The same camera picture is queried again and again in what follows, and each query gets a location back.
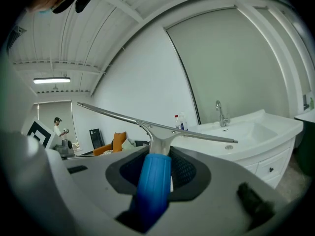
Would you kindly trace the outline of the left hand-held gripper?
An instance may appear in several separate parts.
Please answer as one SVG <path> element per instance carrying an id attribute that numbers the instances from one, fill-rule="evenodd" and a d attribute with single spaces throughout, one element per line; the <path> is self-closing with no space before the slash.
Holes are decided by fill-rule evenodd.
<path id="1" fill-rule="evenodd" d="M 58 138 L 38 120 L 17 136 L 14 193 L 30 217 L 45 230 L 81 230 L 78 188 L 62 158 L 74 156 L 72 142 Z"/>

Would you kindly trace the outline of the white-topped dark green stand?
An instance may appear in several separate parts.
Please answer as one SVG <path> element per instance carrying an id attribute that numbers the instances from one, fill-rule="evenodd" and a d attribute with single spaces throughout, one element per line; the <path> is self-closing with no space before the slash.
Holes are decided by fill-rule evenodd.
<path id="1" fill-rule="evenodd" d="M 315 109 L 298 115 L 295 119 L 303 122 L 296 160 L 304 174 L 315 177 Z"/>

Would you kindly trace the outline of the ceiling air vent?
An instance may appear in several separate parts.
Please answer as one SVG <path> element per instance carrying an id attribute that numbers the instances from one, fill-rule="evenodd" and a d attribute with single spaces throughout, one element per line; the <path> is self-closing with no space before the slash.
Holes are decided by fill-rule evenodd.
<path id="1" fill-rule="evenodd" d="M 7 54 L 9 53 L 9 50 L 12 48 L 13 44 L 15 43 L 15 41 L 22 36 L 27 30 L 15 25 L 13 27 L 13 29 L 11 30 L 9 37 L 8 37 L 8 41 L 7 41 L 7 45 L 6 45 L 6 52 Z"/>

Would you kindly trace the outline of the blue-striped white spray bottle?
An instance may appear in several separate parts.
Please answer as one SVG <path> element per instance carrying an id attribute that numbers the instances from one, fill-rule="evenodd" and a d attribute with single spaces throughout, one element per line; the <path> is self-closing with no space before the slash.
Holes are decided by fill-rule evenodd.
<path id="1" fill-rule="evenodd" d="M 180 119 L 180 122 L 181 122 L 181 127 L 182 127 L 181 129 L 185 130 L 185 131 L 188 131 L 188 124 L 187 124 L 187 120 L 186 120 L 186 116 L 185 116 L 184 112 L 180 112 L 179 119 Z"/>

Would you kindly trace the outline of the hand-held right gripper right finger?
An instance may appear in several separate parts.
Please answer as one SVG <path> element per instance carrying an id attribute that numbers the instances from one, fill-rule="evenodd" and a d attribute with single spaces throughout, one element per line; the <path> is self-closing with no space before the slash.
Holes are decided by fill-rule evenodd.
<path id="1" fill-rule="evenodd" d="M 180 148 L 203 162 L 211 172 L 208 187 L 194 200 L 171 202 L 157 222 L 157 236 L 239 236 L 251 223 L 237 196 L 238 186 L 248 185 L 280 211 L 287 201 L 270 185 L 237 163 Z"/>

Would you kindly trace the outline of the orange sofa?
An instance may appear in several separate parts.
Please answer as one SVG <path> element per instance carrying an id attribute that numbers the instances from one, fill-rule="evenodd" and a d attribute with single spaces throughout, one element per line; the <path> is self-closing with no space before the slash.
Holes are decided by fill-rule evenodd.
<path id="1" fill-rule="evenodd" d="M 135 141 L 137 144 L 137 147 L 141 147 L 141 146 L 148 146 L 150 142 L 148 141 Z M 93 150 L 93 156 L 100 156 L 103 154 L 112 154 L 113 150 L 112 150 L 112 142 L 110 144 L 101 146 L 99 148 L 96 148 Z"/>

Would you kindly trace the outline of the orange cushion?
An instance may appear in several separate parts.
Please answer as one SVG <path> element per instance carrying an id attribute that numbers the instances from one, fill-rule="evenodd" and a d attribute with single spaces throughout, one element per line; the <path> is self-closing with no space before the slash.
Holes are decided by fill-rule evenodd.
<path id="1" fill-rule="evenodd" d="M 126 140 L 126 132 L 115 133 L 112 141 L 112 150 L 114 153 L 121 152 L 123 150 L 122 145 Z"/>

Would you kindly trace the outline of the frosted glass partition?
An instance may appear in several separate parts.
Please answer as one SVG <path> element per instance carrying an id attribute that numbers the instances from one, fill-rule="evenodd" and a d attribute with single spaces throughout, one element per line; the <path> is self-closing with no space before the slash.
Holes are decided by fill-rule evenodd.
<path id="1" fill-rule="evenodd" d="M 200 123 L 258 110 L 289 116 L 282 71 L 258 29 L 236 8 L 187 19 L 168 29 L 195 98 Z"/>

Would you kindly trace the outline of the black upright appliance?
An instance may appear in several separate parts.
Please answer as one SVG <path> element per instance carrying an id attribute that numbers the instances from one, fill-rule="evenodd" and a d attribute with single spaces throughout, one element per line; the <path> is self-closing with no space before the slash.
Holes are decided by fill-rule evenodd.
<path id="1" fill-rule="evenodd" d="M 89 130 L 89 133 L 90 133 L 90 137 L 91 137 L 91 141 L 92 141 L 92 145 L 94 149 L 103 146 L 99 129 L 91 129 Z"/>

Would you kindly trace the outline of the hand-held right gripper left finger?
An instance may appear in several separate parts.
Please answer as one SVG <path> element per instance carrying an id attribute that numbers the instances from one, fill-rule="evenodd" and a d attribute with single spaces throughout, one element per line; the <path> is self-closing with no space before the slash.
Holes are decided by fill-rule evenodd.
<path id="1" fill-rule="evenodd" d="M 132 211 L 136 188 L 148 146 L 100 156 L 64 160 L 66 168 L 84 195 L 118 225 L 117 233 L 137 232 Z"/>

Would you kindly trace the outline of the blue-handled metal squeegee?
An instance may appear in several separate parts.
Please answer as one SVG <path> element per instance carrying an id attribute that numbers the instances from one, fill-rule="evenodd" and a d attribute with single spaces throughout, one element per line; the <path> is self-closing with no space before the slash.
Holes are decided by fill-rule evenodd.
<path id="1" fill-rule="evenodd" d="M 143 229 L 149 228 L 166 211 L 171 190 L 171 158 L 168 155 L 172 141 L 179 136 L 223 143 L 235 143 L 231 138 L 184 131 L 140 119 L 124 116 L 86 103 L 78 106 L 93 112 L 140 126 L 150 137 L 149 155 L 145 157 L 136 190 L 135 210 Z"/>

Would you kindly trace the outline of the chrome faucet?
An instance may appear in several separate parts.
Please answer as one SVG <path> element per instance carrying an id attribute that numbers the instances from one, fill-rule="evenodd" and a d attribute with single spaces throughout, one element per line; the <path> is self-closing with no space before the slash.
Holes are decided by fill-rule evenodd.
<path id="1" fill-rule="evenodd" d="M 219 111 L 219 114 L 220 114 L 220 116 L 219 116 L 220 126 L 225 127 L 227 124 L 230 124 L 230 119 L 226 118 L 223 114 L 221 102 L 219 100 L 216 101 L 216 110 Z"/>

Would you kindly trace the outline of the white vanity table with sink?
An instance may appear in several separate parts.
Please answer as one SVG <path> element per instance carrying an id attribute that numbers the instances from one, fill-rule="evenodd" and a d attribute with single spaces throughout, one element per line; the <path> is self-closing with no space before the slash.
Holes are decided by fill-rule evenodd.
<path id="1" fill-rule="evenodd" d="M 225 127 L 215 122 L 191 128 L 201 134 L 234 139 L 233 144 L 188 137 L 184 137 L 181 144 L 235 162 L 276 188 L 287 168 L 295 138 L 302 129 L 301 121 L 259 110 L 232 118 Z"/>

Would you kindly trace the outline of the ceiling strip light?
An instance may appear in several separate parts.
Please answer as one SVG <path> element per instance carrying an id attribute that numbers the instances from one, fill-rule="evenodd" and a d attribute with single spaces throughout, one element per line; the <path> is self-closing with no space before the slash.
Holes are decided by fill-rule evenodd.
<path id="1" fill-rule="evenodd" d="M 36 85 L 40 84 L 57 84 L 57 83 L 70 83 L 69 77 L 46 77 L 46 78 L 34 78 L 33 82 Z"/>

